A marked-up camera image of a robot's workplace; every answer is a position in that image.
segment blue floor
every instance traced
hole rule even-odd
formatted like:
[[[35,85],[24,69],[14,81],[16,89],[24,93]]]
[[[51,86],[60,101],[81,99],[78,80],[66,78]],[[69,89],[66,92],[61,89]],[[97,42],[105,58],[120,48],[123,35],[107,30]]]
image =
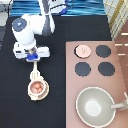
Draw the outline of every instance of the blue floor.
[[[63,16],[105,15],[103,0],[73,0],[74,6]],[[40,14],[37,0],[14,0],[10,16],[21,16],[25,13]]]

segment cable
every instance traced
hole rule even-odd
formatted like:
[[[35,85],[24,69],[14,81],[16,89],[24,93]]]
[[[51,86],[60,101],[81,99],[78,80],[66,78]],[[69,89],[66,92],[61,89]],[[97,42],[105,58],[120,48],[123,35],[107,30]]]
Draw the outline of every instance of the cable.
[[[8,11],[7,11],[8,17],[9,17],[9,12],[10,12],[10,10],[11,10],[11,9],[9,9],[9,6],[10,6],[11,2],[12,2],[12,0],[10,0],[10,2],[9,2],[9,4],[8,4]]]
[[[11,2],[12,2],[12,0],[10,0],[8,8],[6,8],[5,4],[3,4],[3,2],[0,1],[0,3],[2,3],[2,5],[4,6],[4,10],[1,11],[1,12],[5,12],[6,11],[8,13],[8,17],[9,17],[9,11],[10,11],[9,6],[10,6]]]
[[[6,7],[5,7],[5,4],[3,4],[3,2],[1,2],[1,1],[0,1],[0,3],[4,6],[4,10],[1,11],[1,12],[7,11],[7,10],[6,10]]]
[[[54,7],[50,8],[50,9],[52,10],[54,8],[57,8],[57,7],[63,6],[63,5],[64,6],[67,6],[68,8],[72,8],[74,6],[74,0],[71,0],[71,2],[72,2],[72,5],[71,6],[69,6],[68,4],[60,4],[60,5],[54,6]]]

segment black tabletop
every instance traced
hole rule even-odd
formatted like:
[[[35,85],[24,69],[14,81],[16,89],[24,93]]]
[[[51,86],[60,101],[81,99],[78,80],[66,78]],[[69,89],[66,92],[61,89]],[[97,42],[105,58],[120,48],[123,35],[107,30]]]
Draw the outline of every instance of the black tabletop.
[[[107,16],[55,16],[55,32],[49,37],[35,35],[37,44],[50,48],[38,70],[49,83],[46,99],[31,101],[27,95],[32,63],[18,60],[13,54],[16,39],[7,20],[0,51],[0,128],[66,128],[66,41],[111,40]]]

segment white cup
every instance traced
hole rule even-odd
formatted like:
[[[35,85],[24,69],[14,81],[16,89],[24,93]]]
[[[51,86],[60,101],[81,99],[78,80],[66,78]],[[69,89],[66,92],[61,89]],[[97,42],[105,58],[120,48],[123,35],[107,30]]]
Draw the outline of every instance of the white cup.
[[[32,92],[32,87],[36,84],[36,83],[40,83],[40,85],[42,86],[43,90],[40,93],[33,93]],[[46,83],[43,79],[36,79],[36,80],[32,80],[29,85],[28,85],[28,95],[31,97],[31,100],[39,100],[41,99],[41,97],[43,97],[44,93],[46,91]]]

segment white bowl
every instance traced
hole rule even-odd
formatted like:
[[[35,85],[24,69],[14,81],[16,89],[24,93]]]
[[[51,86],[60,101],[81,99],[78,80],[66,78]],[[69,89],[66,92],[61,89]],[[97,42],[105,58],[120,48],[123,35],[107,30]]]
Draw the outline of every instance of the white bowl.
[[[91,127],[106,127],[114,119],[116,109],[111,109],[113,98],[99,87],[82,90],[76,100],[76,110],[81,120]]]

